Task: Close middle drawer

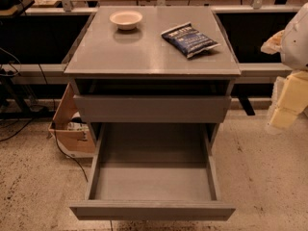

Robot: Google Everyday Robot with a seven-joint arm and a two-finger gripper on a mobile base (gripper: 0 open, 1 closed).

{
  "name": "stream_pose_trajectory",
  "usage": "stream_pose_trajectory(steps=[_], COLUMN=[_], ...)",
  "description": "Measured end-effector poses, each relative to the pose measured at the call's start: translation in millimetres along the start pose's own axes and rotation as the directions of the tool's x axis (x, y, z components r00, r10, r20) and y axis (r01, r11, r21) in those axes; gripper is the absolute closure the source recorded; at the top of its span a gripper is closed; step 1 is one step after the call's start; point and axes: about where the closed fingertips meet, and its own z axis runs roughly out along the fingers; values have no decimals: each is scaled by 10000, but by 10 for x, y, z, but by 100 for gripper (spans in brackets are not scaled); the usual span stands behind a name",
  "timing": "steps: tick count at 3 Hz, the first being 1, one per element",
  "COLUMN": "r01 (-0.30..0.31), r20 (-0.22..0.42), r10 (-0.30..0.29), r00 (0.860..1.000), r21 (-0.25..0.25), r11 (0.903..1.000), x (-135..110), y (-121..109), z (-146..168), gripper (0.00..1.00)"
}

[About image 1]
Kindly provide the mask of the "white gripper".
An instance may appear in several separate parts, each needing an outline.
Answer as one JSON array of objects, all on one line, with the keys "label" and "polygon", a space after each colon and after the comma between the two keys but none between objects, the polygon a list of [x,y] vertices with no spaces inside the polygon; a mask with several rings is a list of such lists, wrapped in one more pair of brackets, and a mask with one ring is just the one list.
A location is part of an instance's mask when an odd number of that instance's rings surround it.
[{"label": "white gripper", "polygon": [[[283,34],[284,30],[281,30],[270,37],[261,46],[261,51],[271,55],[280,52]],[[273,135],[284,132],[307,106],[308,72],[297,71],[287,78],[278,77],[272,90],[266,131]]]}]

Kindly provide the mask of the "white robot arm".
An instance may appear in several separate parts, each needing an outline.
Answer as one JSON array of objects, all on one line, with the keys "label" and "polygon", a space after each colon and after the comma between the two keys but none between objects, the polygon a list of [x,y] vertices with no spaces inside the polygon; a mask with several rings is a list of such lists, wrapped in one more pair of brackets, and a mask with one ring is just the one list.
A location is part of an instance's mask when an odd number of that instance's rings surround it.
[{"label": "white robot arm", "polygon": [[280,53],[282,64],[293,70],[286,78],[278,77],[272,91],[266,130],[280,134],[308,107],[308,3],[284,30],[263,43],[261,51]]}]

